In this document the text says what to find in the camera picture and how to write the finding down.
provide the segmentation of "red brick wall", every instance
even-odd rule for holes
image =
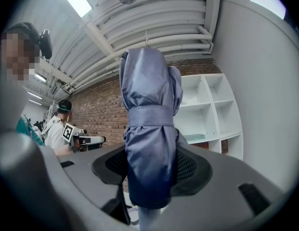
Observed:
[[[176,66],[182,76],[220,73],[213,59],[193,59],[169,62]],[[105,136],[104,146],[123,141],[128,113],[122,103],[119,76],[99,82],[70,99],[72,103],[71,122],[78,128],[86,129],[90,136]]]

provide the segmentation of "ceiling pipe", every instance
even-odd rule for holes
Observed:
[[[158,50],[161,51],[162,53],[164,53],[164,52],[169,52],[169,51],[192,50],[192,49],[209,49],[209,48],[210,48],[210,44],[209,43],[207,43],[207,44],[178,44],[178,45],[171,45],[171,46],[161,47],[161,48],[158,48]],[[104,67],[100,71],[104,71],[104,70],[110,69],[111,65],[112,64]],[[110,72],[104,73],[104,74],[102,74],[102,75],[100,75],[100,76],[92,79],[91,81],[89,81],[89,82],[87,82],[87,83],[85,83],[83,85],[80,85],[77,88],[72,88],[69,92],[73,93],[76,90],[78,90],[78,89],[80,89],[80,88],[82,88],[82,87],[84,87],[84,86],[86,86],[86,85],[88,85],[88,84],[90,84],[92,82],[95,82],[98,79],[100,79],[100,78],[102,78],[102,77],[104,77],[106,75],[114,73],[114,72],[116,72],[118,70],[119,70],[119,68],[114,69],[114,70],[112,70]]]
[[[106,67],[104,67],[104,68],[102,68],[102,69],[100,69],[100,70],[98,70],[97,72],[94,72],[93,74],[87,76],[85,79],[83,79],[83,80],[80,81],[78,84],[76,84],[73,88],[74,88],[74,89],[78,88],[79,86],[81,86],[82,84],[86,83],[86,82],[89,81],[90,79],[92,79],[92,78],[98,76],[100,73],[104,72],[105,70],[112,69],[112,68],[114,68],[114,67],[116,67],[116,66],[119,66],[119,64],[120,64],[120,61],[117,61],[117,62],[114,62],[114,63],[112,63],[112,64],[110,64],[110,65],[108,65],[108,66],[106,66]]]
[[[102,4],[107,0],[96,0],[94,2],[94,4]],[[133,4],[130,5],[126,5],[125,8],[122,8],[122,5],[120,3],[118,3],[117,5],[115,5],[116,7],[111,7],[108,8],[107,10],[99,10],[97,11],[97,9],[95,10],[95,15],[92,18],[92,20],[97,24],[100,24],[101,22],[106,21],[108,18],[112,18],[115,15],[122,13],[123,11],[125,11],[126,9],[133,9],[139,6],[142,6],[144,4],[148,4],[148,3],[152,3],[153,1],[165,1],[165,0],[136,0]]]
[[[110,42],[110,44],[113,44],[117,41],[120,41],[126,37],[129,37],[133,34],[137,34],[140,32],[144,32],[145,30],[149,30],[149,29],[154,29],[154,28],[158,28],[158,27],[164,27],[164,26],[178,26],[178,25],[199,25],[199,24],[204,24],[204,20],[184,20],[184,21],[171,21],[171,22],[165,22],[165,23],[158,23],[157,21],[153,20],[151,21],[151,24],[139,24],[138,27],[135,28],[130,28],[129,31],[125,31],[122,32],[120,34],[117,35],[111,35],[108,38],[108,41]]]
[[[49,64],[48,62],[46,62],[43,59],[40,60],[39,68],[46,71],[50,75],[62,80],[63,82],[70,83],[71,81],[73,81],[73,78],[64,74],[62,71],[53,67],[51,64]]]
[[[93,65],[91,65],[89,68],[87,68],[85,71],[83,71],[80,75],[78,75],[74,80],[69,82],[68,85],[65,86],[65,89],[67,90],[67,89],[69,89],[70,86],[72,87],[72,85],[74,83],[76,83],[79,79],[81,79],[82,77],[87,75],[89,72],[91,72],[95,68],[98,68],[99,66],[111,61],[112,59],[114,59],[116,57],[120,57],[128,49],[144,48],[144,47],[153,46],[153,45],[159,44],[159,43],[166,43],[166,42],[172,42],[172,41],[178,41],[178,40],[193,40],[193,39],[210,40],[210,39],[212,39],[212,35],[210,35],[210,34],[209,35],[208,34],[206,34],[206,35],[204,35],[204,34],[171,35],[171,36],[164,36],[164,37],[159,37],[159,38],[152,38],[147,41],[142,41],[142,42],[127,46],[127,47],[120,49],[120,50],[116,51],[115,53],[110,54],[107,57],[99,60],[98,62],[94,63]]]
[[[154,9],[154,10],[150,10],[150,11],[146,11],[146,12],[143,12],[143,13],[136,14],[136,15],[131,16],[131,17],[127,17],[127,19],[121,20],[118,23],[114,22],[114,24],[112,24],[111,26],[103,28],[101,30],[101,32],[105,35],[106,33],[109,33],[110,31],[114,30],[117,27],[122,26],[125,23],[131,22],[133,20],[138,20],[138,19],[144,18],[146,16],[151,16],[153,14],[171,13],[171,12],[178,12],[178,13],[180,13],[180,12],[197,12],[197,13],[201,13],[201,12],[205,12],[205,11],[206,11],[205,6],[195,7],[195,8],[175,7],[175,8],[166,8],[166,9],[165,8],[163,8],[163,9],[161,9],[161,8]]]
[[[172,57],[172,56],[182,56],[182,55],[195,55],[195,54],[209,54],[209,51],[189,51],[189,52],[179,52],[179,53],[173,53],[164,55],[165,58]]]
[[[202,34],[206,34],[206,35],[211,35],[205,28],[203,28],[201,25],[197,25],[196,28],[200,31],[200,33]],[[210,49],[209,49],[209,54],[211,54],[212,52],[212,48],[213,48],[213,43],[212,43],[212,39],[207,39],[207,40],[201,40],[203,43],[207,42],[210,44]]]
[[[135,37],[132,40],[125,40],[124,43],[120,43],[117,46],[114,47],[115,51],[118,51],[122,48],[125,48],[131,44],[135,44],[135,42],[142,42],[146,39],[157,39],[159,37],[169,36],[169,35],[180,35],[182,33],[182,29],[169,29],[169,30],[159,30],[158,32],[153,32],[150,34],[147,34],[148,31],[144,30],[144,34]],[[196,28],[187,28],[185,34],[197,34],[198,30]]]

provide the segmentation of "umbrella canopy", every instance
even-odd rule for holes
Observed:
[[[181,75],[153,48],[126,51],[120,62],[120,88],[129,112],[124,142],[131,201],[162,208],[174,180],[178,133],[173,116],[182,101]]]

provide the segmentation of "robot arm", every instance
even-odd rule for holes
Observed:
[[[106,140],[104,136],[88,136],[86,130],[68,123],[64,127],[62,137],[69,142],[74,153],[98,149]]]

